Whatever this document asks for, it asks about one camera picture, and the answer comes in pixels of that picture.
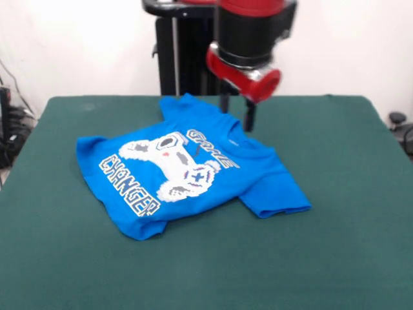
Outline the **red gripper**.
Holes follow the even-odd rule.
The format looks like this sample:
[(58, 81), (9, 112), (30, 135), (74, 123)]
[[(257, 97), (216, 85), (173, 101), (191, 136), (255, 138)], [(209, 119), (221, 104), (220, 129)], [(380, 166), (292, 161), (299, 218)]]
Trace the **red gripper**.
[(256, 118), (256, 103), (273, 95), (281, 81), (281, 71), (272, 63), (255, 69), (241, 69), (225, 63), (218, 55), (218, 45), (211, 42), (206, 53), (206, 63), (212, 73), (219, 79), (233, 86), (245, 100), (244, 131), (252, 132)]

